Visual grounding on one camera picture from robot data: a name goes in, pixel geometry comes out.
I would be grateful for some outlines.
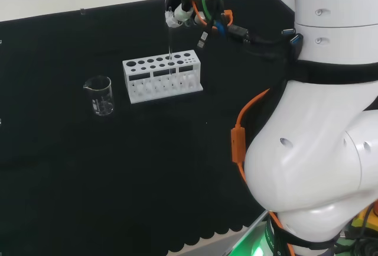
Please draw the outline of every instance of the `test tube rack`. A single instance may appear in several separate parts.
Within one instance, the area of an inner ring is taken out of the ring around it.
[[[131,103],[203,90],[194,50],[123,61],[123,71]]]

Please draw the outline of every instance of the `black table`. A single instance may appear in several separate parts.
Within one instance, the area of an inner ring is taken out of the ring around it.
[[[274,38],[292,28],[279,0],[224,0],[234,23]],[[194,49],[201,28],[176,31]],[[213,37],[204,91],[130,105],[122,61],[168,50],[164,0],[0,24],[0,252],[165,255],[261,213],[230,158],[241,108],[280,66]],[[113,82],[115,117],[97,121],[84,82]]]

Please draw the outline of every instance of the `glass beaker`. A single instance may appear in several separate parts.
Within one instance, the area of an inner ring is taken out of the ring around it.
[[[108,77],[91,77],[83,86],[91,100],[94,114],[106,116],[114,110],[112,81]]]

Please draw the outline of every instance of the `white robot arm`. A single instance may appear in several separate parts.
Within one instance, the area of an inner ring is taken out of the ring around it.
[[[295,28],[304,36],[299,60],[316,77],[325,69],[340,77],[288,82],[247,151],[245,175],[286,231],[324,242],[378,199],[378,111],[363,112],[378,95],[378,1],[295,0]],[[355,77],[343,80],[345,72]]]

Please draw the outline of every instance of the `black strap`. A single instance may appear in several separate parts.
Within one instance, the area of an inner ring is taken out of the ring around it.
[[[337,242],[338,238],[340,237],[340,233],[336,235],[333,239],[324,241],[324,242],[310,242],[303,240],[301,238],[298,238],[295,235],[292,235],[290,232],[280,228],[276,222],[272,222],[271,219],[269,220],[273,226],[274,229],[274,235],[278,236],[279,239],[281,239],[283,242],[309,248],[310,250],[324,250],[324,249],[330,249],[335,246],[335,243]]]

